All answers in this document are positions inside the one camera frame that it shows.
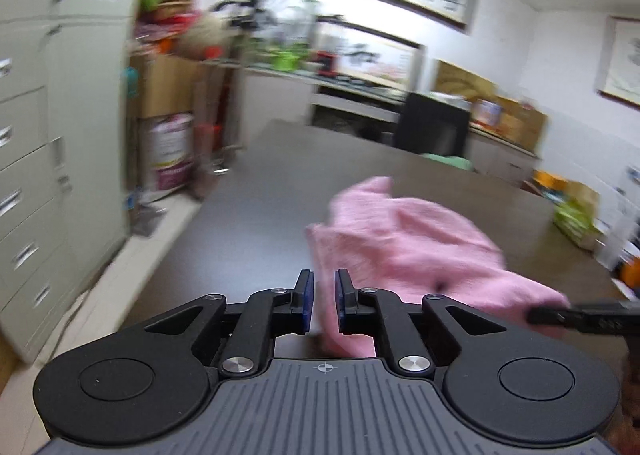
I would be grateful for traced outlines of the pink terry towel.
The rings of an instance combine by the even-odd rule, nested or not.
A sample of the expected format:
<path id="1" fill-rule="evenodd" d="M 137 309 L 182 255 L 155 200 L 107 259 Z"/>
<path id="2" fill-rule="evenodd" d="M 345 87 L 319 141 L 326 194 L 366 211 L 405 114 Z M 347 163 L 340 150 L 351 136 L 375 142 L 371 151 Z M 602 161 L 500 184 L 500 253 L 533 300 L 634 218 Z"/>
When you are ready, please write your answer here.
<path id="1" fill-rule="evenodd" d="M 374 357 L 368 336 L 338 330 L 335 273 L 357 288 L 390 290 L 421 303 L 441 293 L 498 319 L 523 325 L 537 307 L 566 308 L 558 291 L 508 270 L 501 249 L 462 215 L 434 202 L 395 198 L 393 181 L 374 177 L 336 194 L 326 223 L 307 227 L 314 261 L 322 349 L 335 357 Z"/>

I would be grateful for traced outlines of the green cloth on chair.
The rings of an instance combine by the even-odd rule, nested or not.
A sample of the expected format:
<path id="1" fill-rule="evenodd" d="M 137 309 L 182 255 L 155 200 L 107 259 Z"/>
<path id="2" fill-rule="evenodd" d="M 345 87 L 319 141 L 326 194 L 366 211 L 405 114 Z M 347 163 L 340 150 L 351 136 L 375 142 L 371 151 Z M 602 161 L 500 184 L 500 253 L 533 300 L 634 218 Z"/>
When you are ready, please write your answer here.
<path id="1" fill-rule="evenodd" d="M 427 160 L 433 160 L 433 162 L 445 164 L 454 168 L 458 168 L 465 171 L 472 171 L 473 165 L 471 160 L 461 156 L 445 156 L 438 154 L 422 154 L 422 157 Z"/>

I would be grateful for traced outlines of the white rice sack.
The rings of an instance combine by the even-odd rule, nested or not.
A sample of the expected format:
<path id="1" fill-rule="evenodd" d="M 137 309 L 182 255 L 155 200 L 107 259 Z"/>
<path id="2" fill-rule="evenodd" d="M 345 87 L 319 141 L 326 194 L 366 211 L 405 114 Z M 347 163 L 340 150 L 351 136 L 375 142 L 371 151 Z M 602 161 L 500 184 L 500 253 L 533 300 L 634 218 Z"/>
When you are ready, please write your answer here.
<path id="1" fill-rule="evenodd" d="M 193 168 L 193 116 L 172 114 L 145 119 L 141 130 L 141 182 L 150 200 L 188 183 Z"/>

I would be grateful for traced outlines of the black office chair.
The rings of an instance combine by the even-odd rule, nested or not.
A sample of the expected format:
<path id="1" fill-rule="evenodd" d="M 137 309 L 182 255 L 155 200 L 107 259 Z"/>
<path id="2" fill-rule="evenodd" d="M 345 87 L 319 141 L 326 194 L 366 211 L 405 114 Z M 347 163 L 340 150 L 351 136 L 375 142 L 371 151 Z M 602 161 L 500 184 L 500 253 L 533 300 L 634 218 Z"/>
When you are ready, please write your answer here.
<path id="1" fill-rule="evenodd" d="M 452 104 L 410 93 L 399 113 L 393 147 L 414 154 L 465 156 L 471 113 Z"/>

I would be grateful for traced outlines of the cardboard boxes on counter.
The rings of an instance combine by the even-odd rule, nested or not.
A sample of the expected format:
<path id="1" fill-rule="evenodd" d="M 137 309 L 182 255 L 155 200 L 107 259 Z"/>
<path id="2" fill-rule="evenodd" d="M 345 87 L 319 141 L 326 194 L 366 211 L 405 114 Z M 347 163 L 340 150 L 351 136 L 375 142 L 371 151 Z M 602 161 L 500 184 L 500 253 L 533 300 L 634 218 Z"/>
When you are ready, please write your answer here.
<path id="1" fill-rule="evenodd" d="M 488 79 L 445 61 L 435 68 L 433 92 L 471 103 L 472 122 L 520 148 L 535 152 L 548 117 L 529 100 L 502 96 Z"/>

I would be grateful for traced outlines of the low grey counter cabinet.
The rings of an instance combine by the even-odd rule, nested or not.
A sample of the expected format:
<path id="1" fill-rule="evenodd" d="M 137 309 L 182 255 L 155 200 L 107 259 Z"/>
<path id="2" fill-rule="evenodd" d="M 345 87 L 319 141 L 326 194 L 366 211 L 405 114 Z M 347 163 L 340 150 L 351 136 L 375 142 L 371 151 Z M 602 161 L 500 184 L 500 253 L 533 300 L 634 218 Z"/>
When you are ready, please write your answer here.
<path id="1" fill-rule="evenodd" d="M 401 98 L 386 96 L 380 90 L 331 82 L 304 71 L 279 72 L 258 64 L 244 71 L 240 142 L 249 145 L 274 119 L 309 125 L 316 108 L 381 124 L 387 132 L 393 132 L 401 105 Z M 477 124 L 470 126 L 465 156 L 480 174 L 497 177 L 514 186 L 529 178 L 539 160 L 536 153 L 495 136 Z"/>

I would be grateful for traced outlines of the red blender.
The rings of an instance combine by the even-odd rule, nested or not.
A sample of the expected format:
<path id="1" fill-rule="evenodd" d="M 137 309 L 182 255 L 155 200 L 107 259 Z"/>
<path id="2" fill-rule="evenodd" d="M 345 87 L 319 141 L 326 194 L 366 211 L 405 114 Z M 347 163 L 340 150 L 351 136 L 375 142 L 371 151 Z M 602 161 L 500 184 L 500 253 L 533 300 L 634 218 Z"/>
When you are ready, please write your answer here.
<path id="1" fill-rule="evenodd" d="M 316 62 L 320 65 L 319 76 L 330 78 L 337 76 L 338 55 L 335 52 L 319 50 L 316 54 Z"/>

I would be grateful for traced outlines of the large cardboard box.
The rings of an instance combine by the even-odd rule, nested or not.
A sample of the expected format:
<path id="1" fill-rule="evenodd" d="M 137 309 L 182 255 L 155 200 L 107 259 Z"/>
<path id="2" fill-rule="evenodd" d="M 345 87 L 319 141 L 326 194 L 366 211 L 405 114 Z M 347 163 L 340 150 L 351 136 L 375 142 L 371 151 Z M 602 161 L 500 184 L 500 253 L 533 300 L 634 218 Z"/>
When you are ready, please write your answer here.
<path id="1" fill-rule="evenodd" d="M 173 54 L 130 56 L 127 115 L 150 119 L 192 112 L 200 66 Z"/>

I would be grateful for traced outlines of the potted green plants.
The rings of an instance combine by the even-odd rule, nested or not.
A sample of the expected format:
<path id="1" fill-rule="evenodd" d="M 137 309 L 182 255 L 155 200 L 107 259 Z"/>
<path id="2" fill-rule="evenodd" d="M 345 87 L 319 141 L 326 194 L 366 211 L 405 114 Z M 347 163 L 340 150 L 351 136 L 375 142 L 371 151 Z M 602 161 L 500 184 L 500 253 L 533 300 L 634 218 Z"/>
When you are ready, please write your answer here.
<path id="1" fill-rule="evenodd" d="M 279 0 L 268 8 L 269 22 L 260 40 L 276 71 L 294 72 L 308 59 L 319 7 L 318 0 Z"/>

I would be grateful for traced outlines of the framed calligraphy picture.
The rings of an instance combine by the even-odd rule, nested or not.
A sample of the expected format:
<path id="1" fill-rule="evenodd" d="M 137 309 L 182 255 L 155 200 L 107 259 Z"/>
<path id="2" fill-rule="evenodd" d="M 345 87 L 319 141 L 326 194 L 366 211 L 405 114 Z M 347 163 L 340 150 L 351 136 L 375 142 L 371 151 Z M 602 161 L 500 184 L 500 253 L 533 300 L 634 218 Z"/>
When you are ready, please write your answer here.
<path id="1" fill-rule="evenodd" d="M 337 76 L 367 86 L 411 92 L 418 86 L 425 48 L 388 33 L 337 16 L 319 16 L 314 29 L 314 52 L 338 55 Z"/>

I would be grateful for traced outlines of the golf club bag stand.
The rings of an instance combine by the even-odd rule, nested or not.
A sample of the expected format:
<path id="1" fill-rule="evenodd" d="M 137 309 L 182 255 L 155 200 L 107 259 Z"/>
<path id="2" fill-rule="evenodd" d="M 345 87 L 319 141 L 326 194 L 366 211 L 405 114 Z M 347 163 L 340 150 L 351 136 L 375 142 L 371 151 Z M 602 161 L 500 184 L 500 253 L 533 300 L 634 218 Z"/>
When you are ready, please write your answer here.
<path id="1" fill-rule="evenodd" d="M 266 0 L 219 0 L 206 10 L 218 23 L 222 43 L 204 50 L 194 86 L 193 151 L 196 173 L 228 174 L 242 150 L 241 104 L 250 40 L 272 21 Z"/>

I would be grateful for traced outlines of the grey filing cabinet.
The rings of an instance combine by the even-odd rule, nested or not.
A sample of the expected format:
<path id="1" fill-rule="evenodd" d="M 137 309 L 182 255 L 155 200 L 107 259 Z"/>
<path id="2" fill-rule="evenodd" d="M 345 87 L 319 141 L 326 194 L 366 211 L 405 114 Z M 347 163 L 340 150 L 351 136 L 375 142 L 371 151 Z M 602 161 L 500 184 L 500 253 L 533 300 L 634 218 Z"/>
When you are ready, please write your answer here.
<path id="1" fill-rule="evenodd" d="M 139 0 L 1 0 L 1 333 L 23 362 L 125 239 Z"/>

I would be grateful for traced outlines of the side wall framed picture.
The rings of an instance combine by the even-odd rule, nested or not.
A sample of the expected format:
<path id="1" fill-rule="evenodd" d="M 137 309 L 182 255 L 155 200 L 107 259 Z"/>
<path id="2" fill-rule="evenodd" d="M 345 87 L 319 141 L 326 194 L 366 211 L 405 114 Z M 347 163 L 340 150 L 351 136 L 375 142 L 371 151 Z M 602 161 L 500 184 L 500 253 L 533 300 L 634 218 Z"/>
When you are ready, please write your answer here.
<path id="1" fill-rule="evenodd" d="M 597 76 L 600 96 L 639 108 L 639 19 L 609 16 Z"/>

